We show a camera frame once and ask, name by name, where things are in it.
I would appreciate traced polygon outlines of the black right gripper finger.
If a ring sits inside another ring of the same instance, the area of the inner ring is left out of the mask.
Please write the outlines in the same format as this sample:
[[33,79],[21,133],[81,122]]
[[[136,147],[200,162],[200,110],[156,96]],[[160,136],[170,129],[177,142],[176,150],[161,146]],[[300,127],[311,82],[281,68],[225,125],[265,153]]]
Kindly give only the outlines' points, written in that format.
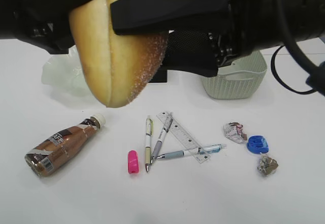
[[185,30],[169,33],[161,68],[208,78],[217,76],[218,65],[209,35]]
[[118,35],[169,30],[230,30],[228,0],[117,0],[111,4]]

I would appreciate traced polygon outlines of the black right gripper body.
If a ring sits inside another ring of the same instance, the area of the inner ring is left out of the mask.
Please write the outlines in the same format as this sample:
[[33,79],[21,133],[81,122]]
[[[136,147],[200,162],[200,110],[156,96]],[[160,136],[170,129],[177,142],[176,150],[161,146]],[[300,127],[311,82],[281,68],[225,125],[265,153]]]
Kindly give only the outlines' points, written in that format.
[[224,33],[213,32],[212,47],[218,67],[230,66],[253,52],[254,28],[259,0],[227,0],[230,24]]

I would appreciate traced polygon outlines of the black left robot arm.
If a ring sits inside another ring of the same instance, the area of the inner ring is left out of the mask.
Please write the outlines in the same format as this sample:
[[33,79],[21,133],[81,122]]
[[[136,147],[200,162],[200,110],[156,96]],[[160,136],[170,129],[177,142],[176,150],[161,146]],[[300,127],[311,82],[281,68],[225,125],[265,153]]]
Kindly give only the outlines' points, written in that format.
[[17,39],[50,54],[67,54],[75,42],[69,14],[92,0],[1,0],[1,39]]

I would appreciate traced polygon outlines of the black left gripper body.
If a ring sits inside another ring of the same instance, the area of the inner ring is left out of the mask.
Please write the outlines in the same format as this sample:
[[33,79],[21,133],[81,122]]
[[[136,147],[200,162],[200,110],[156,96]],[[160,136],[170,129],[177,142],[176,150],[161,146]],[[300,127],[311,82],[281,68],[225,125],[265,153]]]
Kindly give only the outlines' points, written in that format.
[[16,0],[14,11],[16,39],[46,50],[50,54],[68,54],[74,46],[68,15],[38,20],[27,8],[25,0]]

